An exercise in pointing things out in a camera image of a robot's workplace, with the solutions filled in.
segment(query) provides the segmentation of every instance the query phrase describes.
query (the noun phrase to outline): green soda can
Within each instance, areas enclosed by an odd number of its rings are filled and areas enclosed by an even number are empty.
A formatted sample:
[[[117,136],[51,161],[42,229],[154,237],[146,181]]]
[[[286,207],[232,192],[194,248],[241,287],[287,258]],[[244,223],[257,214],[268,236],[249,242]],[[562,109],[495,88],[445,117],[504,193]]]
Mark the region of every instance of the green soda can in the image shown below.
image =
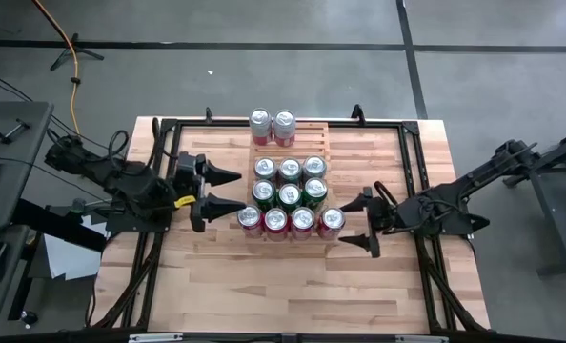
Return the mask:
[[[302,172],[304,173],[304,181],[308,181],[311,178],[325,178],[325,171],[328,169],[328,165],[325,160],[319,156],[310,156],[304,160],[304,165],[302,166]]]
[[[253,184],[252,189],[253,201],[255,205],[262,211],[276,207],[276,188],[273,183],[268,180],[259,180]]]
[[[286,158],[279,165],[279,185],[294,184],[300,186],[302,182],[302,168],[295,158]]]
[[[279,207],[290,214],[302,205],[301,190],[293,184],[283,185],[279,190],[278,200]]]
[[[276,163],[271,158],[260,158],[255,161],[253,172],[260,180],[276,182]]]
[[[312,178],[304,184],[304,191],[302,192],[302,204],[313,210],[319,211],[323,206],[323,201],[328,196],[328,186],[320,178]]]

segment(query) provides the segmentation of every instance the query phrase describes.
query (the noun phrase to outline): black metal frame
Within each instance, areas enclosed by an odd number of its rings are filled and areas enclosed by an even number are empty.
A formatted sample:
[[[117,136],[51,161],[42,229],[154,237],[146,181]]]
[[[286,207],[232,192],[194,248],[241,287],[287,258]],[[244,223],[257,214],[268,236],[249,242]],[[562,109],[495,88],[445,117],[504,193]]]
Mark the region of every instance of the black metal frame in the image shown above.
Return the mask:
[[[405,174],[406,189],[409,196],[414,195],[414,180],[413,171],[411,165],[411,158],[408,151],[407,134],[410,134],[414,144],[414,151],[416,153],[416,164],[418,166],[418,172],[420,175],[421,186],[425,189],[429,187],[429,178],[427,175],[427,168],[425,166],[425,160],[423,156],[423,150],[420,142],[420,132],[418,130],[418,124],[415,121],[368,121],[365,118],[363,110],[359,105],[355,105],[352,113],[352,119],[345,121],[327,121],[328,126],[332,129],[336,128],[360,128],[360,129],[393,129],[396,130],[399,139],[399,148],[401,150],[402,156],[402,166]],[[204,119],[163,119],[160,128],[160,134],[166,134],[168,131],[173,130],[172,137],[172,150],[171,154],[175,155],[179,152],[179,146],[181,142],[181,134],[184,127],[249,127],[249,121],[247,118],[226,118],[218,119],[212,117],[212,112],[209,108],[206,109],[206,115]],[[156,171],[160,170],[163,158],[163,149],[160,147],[155,158],[153,168]],[[169,159],[169,165],[167,167],[167,177],[172,176],[174,173],[175,161]],[[111,312],[109,317],[104,318],[105,321],[100,321],[95,326],[96,327],[110,327],[117,320],[117,315],[124,312],[122,317],[122,327],[129,327],[131,325],[132,311],[134,308],[134,294],[139,284],[143,281],[142,275],[147,275],[148,281],[146,290],[144,291],[144,302],[141,308],[141,315],[137,322],[137,326],[147,329],[148,322],[150,319],[150,313],[152,309],[152,299],[155,286],[155,279],[158,272],[158,263],[160,252],[162,249],[162,244],[164,242],[165,233],[156,233],[154,241],[152,244],[152,249],[150,251],[150,256],[155,259],[156,262],[149,265],[148,269],[145,269],[146,263],[143,261],[143,256],[145,254],[145,249],[147,245],[147,233],[139,233],[139,238],[137,241],[137,247],[135,251],[134,260],[132,262],[131,270],[131,280],[129,287],[123,292],[119,301],[116,302],[114,311]],[[421,283],[423,288],[423,294],[425,298],[426,311],[429,321],[430,331],[441,329],[436,313],[435,313],[435,303],[432,293],[432,287],[429,276],[429,266],[426,261],[430,258],[424,246],[424,238],[416,236],[414,238],[416,244],[416,253],[419,260],[419,270],[421,275]],[[441,253],[441,245],[439,239],[433,239],[432,245],[435,252],[435,265],[437,266],[440,276],[446,282],[446,273],[444,269],[444,259]],[[455,329],[455,316],[453,314],[452,308],[446,298],[444,298],[444,306],[446,313],[446,328]]]

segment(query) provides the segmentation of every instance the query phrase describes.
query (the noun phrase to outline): wooden tabletop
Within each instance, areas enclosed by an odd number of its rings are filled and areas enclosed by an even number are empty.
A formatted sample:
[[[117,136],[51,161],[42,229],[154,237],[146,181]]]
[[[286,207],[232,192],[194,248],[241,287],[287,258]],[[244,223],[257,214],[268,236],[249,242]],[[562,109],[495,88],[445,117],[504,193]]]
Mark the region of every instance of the wooden tabletop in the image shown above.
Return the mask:
[[[151,117],[137,118],[130,160],[148,159],[151,121]],[[455,180],[443,122],[419,121],[419,127],[431,184]],[[413,145],[409,148],[416,178]],[[303,123],[298,124],[296,143],[282,151],[276,146],[255,147],[249,128],[186,128],[181,150],[205,153],[215,166],[243,174],[241,180],[206,190],[219,197],[251,202],[248,189],[253,183],[253,160],[258,156],[280,160],[292,155],[302,161],[312,154],[321,154],[328,162],[328,206],[348,203],[375,180],[382,181],[398,200],[407,197],[394,130],[328,129],[324,124]],[[341,235],[366,231],[365,213],[350,213]],[[136,233],[122,233],[104,252],[93,322],[128,284],[136,239]],[[188,209],[183,208],[175,213],[165,238],[150,330],[427,333],[414,240],[409,234],[396,234],[382,237],[380,245],[382,256],[372,259],[358,247],[318,237],[280,243],[245,238],[233,214],[208,224],[206,232],[196,233]],[[442,236],[442,249],[452,289],[478,323],[488,327],[468,243]],[[140,290],[136,309],[142,295]],[[435,292],[435,301],[444,324],[439,292]]]

